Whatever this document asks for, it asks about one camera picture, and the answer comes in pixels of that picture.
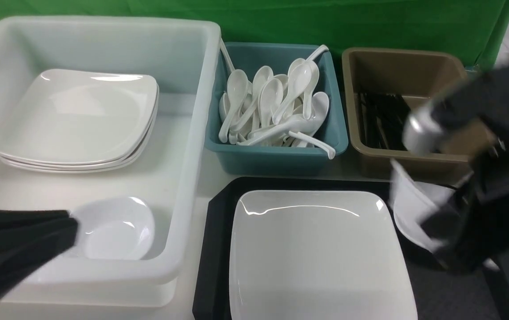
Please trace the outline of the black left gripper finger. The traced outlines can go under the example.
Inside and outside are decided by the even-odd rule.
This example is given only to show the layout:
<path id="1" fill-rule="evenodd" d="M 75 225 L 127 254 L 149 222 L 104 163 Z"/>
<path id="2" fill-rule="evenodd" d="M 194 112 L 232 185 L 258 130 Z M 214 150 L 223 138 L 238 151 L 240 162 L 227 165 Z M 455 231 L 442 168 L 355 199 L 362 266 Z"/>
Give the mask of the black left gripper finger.
<path id="1" fill-rule="evenodd" d="M 6 210 L 0 209 L 0 231 L 27 227 L 70 216 L 65 209 L 56 210 Z"/>
<path id="2" fill-rule="evenodd" d="M 0 227 L 0 300 L 40 267 L 70 249 L 78 222 L 59 219 Z"/>

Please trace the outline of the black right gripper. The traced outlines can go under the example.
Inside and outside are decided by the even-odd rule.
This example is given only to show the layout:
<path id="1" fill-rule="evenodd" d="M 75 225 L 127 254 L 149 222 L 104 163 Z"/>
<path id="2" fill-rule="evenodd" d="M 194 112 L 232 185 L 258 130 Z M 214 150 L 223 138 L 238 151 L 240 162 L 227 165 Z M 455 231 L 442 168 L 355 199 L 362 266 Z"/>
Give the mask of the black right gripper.
<path id="1" fill-rule="evenodd" d="M 470 177 L 447 203 L 421 222 L 429 237 L 447 239 L 433 252 L 446 271 L 472 272 L 509 250 L 509 67 L 460 81 L 427 104 L 445 140 L 475 120 L 496 138 L 470 160 Z"/>

